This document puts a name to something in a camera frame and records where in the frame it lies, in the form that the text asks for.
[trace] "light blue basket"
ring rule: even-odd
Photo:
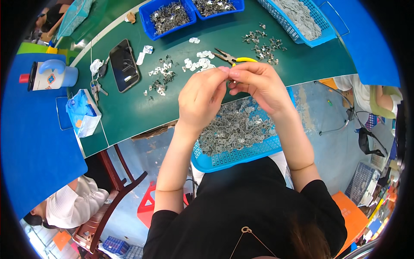
[[[314,40],[307,40],[305,36],[299,31],[298,27],[289,19],[289,17],[280,8],[272,2],[272,0],[258,0],[258,2],[282,25],[283,29],[289,34],[292,40],[297,43],[305,43],[310,47],[315,47],[331,39],[336,38],[336,33],[333,26],[328,22],[326,16],[311,0],[299,0],[306,5],[310,10],[310,16],[315,20],[315,23],[322,30],[322,35]]]
[[[62,24],[59,27],[57,39],[62,36],[70,36],[74,30],[89,15],[93,0],[75,0],[67,9]]]
[[[295,105],[295,98],[293,97],[291,87],[287,88],[287,92],[289,93],[290,99]],[[258,104],[252,104],[251,106],[257,108]],[[260,111],[255,109],[252,111],[250,113],[250,118],[256,115],[260,115],[262,120],[269,119],[267,112],[265,112],[263,109]],[[280,145],[278,136],[267,138],[263,140],[263,143],[253,144],[253,146],[249,148],[243,148],[241,150],[234,149],[231,153],[225,151],[221,154],[212,156],[203,154],[197,141],[193,147],[191,162],[197,170],[203,173],[211,173],[218,170],[230,168],[240,163],[246,163],[262,157],[266,157],[280,151],[282,151],[282,146]]]

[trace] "green workbench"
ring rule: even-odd
[[[92,136],[80,139],[84,154],[90,156],[132,136],[178,119],[178,94],[190,76],[196,72],[183,72],[181,67],[185,65],[184,59],[189,58],[197,62],[197,52],[213,51],[214,47],[235,57],[255,58],[256,55],[251,50],[254,45],[243,43],[241,37],[249,34],[249,31],[262,30],[259,22],[266,25],[265,31],[268,35],[261,39],[260,43],[269,44],[269,38],[274,36],[276,39],[282,39],[283,46],[287,48],[286,51],[274,52],[275,58],[279,59],[279,64],[274,68],[286,86],[356,73],[354,64],[339,39],[333,39],[314,48],[296,44],[258,2],[248,0],[245,1],[245,5],[244,12],[206,21],[197,20],[195,24],[157,41],[151,41],[144,33],[137,13],[135,24],[122,22],[96,42],[92,47],[92,60],[106,59],[109,51],[123,39],[130,41],[135,58],[144,45],[153,46],[154,52],[151,55],[146,54],[143,64],[139,66],[141,80],[124,93],[118,91],[112,68],[108,66],[107,75],[99,80],[102,88],[109,93],[108,96],[99,94],[102,126],[98,125]],[[191,37],[197,37],[201,42],[189,43]],[[174,81],[168,83],[166,95],[161,96],[157,92],[148,91],[148,86],[157,78],[157,75],[149,76],[148,72],[162,66],[159,59],[164,59],[166,55],[170,55],[174,63],[178,62],[180,65],[171,69],[177,76]],[[90,89],[90,63],[89,50],[76,65],[79,69],[79,79],[72,88],[73,94],[81,88]],[[211,63],[216,66],[230,66],[217,57],[212,59]],[[145,90],[148,91],[148,96],[144,96]],[[227,92],[223,102],[245,96],[244,93],[230,96]]]

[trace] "hair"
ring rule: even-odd
[[[325,235],[316,223],[299,226],[296,218],[291,221],[291,240],[295,247],[296,257],[300,259],[332,258]]]
[[[48,229],[58,228],[53,225],[49,225],[48,222],[45,220],[43,221],[42,217],[39,215],[32,215],[30,212],[23,217],[24,221],[31,226],[43,226]]]

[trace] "blue floor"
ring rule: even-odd
[[[371,157],[359,149],[353,121],[341,132],[319,136],[319,131],[343,125],[346,108],[342,105],[341,96],[313,82],[292,86],[292,89],[304,130],[313,145],[315,164],[322,180],[331,194],[345,192],[358,161],[369,161]],[[137,178],[144,170],[148,176],[119,203],[101,235],[103,240],[110,235],[130,244],[144,245],[148,229],[137,218],[137,208],[150,181],[155,181],[158,176],[172,136],[171,128],[150,139],[128,139],[118,144],[133,176]],[[128,179],[113,147],[108,149],[108,154],[119,175]]]

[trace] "phone screen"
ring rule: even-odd
[[[125,92],[140,80],[140,74],[127,39],[116,45],[109,53],[113,75],[120,92]]]

